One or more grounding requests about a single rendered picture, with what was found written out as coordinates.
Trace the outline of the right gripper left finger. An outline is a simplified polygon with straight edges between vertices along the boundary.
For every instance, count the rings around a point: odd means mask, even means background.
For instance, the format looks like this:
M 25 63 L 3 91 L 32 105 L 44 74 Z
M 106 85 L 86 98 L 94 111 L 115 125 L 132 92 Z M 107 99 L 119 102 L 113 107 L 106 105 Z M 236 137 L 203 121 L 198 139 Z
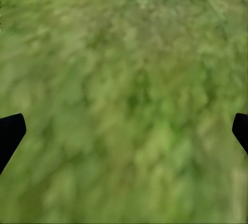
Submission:
M 21 113 L 0 119 L 0 174 L 26 134 Z

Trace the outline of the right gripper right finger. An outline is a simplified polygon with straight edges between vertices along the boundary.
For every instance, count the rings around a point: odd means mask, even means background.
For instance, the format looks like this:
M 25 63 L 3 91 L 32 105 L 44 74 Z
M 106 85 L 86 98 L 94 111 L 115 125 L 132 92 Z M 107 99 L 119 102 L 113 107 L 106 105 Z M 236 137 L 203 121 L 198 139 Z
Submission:
M 232 128 L 232 132 L 248 154 L 248 115 L 237 113 Z

